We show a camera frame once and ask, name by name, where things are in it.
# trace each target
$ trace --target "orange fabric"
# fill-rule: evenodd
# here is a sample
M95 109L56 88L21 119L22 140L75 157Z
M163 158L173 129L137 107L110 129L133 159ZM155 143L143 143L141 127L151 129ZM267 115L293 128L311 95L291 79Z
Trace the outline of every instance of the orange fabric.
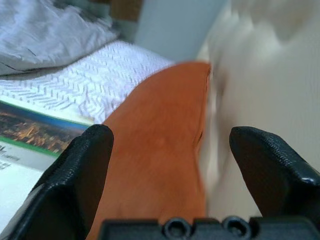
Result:
M114 134L104 191L87 237L104 219L189 222L205 216L198 151L210 65L187 62L158 72L104 122Z

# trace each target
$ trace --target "zigzag pattern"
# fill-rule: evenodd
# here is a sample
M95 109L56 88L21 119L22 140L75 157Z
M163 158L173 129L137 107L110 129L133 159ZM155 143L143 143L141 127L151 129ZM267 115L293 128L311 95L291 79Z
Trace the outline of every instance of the zigzag pattern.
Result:
M102 123L140 82L171 64L155 53L115 41L66 67L0 76L0 94Z

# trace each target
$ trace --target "gray blanket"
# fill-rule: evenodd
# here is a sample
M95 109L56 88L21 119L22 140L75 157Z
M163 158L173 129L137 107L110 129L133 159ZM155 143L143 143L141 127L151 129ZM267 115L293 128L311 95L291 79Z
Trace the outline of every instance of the gray blanket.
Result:
M0 75L68 65L114 40L111 24L57 0L0 0Z

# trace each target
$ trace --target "orange cushion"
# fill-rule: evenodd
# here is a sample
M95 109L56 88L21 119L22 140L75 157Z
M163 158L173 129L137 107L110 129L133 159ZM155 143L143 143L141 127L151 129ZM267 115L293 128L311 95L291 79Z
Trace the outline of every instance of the orange cushion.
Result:
M198 151L209 72L210 65L201 62L162 70L137 86L104 122L114 145L88 240L97 239L104 219L164 223L205 216Z

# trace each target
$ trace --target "book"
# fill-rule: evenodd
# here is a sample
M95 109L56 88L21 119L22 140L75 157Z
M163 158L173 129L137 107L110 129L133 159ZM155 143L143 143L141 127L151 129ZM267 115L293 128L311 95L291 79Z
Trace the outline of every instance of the book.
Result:
M93 123L0 96L0 232L43 172Z

